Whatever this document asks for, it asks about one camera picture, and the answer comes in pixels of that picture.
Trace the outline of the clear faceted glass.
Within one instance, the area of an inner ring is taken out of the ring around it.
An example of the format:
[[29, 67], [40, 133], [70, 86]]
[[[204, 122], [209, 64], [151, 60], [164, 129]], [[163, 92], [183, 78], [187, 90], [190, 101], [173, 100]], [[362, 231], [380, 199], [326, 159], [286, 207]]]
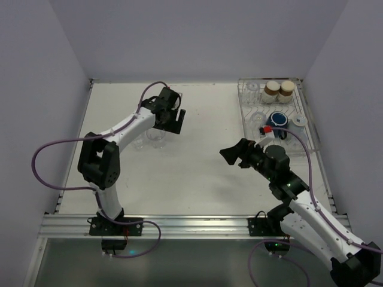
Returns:
[[146, 137], [153, 148], [162, 149], [166, 144], [166, 132], [163, 130], [149, 129]]

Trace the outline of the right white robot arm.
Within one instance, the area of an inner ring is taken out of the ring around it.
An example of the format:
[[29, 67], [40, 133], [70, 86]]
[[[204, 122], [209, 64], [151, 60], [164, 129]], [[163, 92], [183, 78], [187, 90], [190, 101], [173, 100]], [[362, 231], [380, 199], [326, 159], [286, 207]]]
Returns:
[[380, 274], [382, 251], [365, 243], [344, 227], [311, 194], [309, 186], [290, 169], [285, 149], [261, 147], [241, 139], [220, 150], [229, 165], [253, 168], [269, 181], [269, 189], [281, 204], [267, 214], [270, 229], [296, 239], [330, 270], [337, 286], [366, 286]]

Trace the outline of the clear glass with sticker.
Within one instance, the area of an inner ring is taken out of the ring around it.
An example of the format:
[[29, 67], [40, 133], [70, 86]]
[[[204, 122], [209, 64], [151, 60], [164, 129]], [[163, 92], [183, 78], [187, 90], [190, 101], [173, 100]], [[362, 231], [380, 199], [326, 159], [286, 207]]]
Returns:
[[308, 125], [307, 118], [302, 114], [294, 115], [288, 123], [289, 131], [297, 134], [303, 141], [306, 140], [305, 128]]

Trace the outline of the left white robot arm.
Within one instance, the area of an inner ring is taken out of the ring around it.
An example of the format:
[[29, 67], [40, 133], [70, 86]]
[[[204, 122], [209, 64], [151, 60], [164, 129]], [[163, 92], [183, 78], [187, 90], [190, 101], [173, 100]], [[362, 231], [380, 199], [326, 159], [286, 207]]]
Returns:
[[115, 126], [85, 135], [77, 169], [94, 189], [98, 213], [116, 220], [123, 215], [116, 182], [120, 176], [120, 154], [138, 136], [150, 129], [179, 134], [186, 111], [181, 95], [163, 87], [157, 96], [141, 100], [138, 109]]

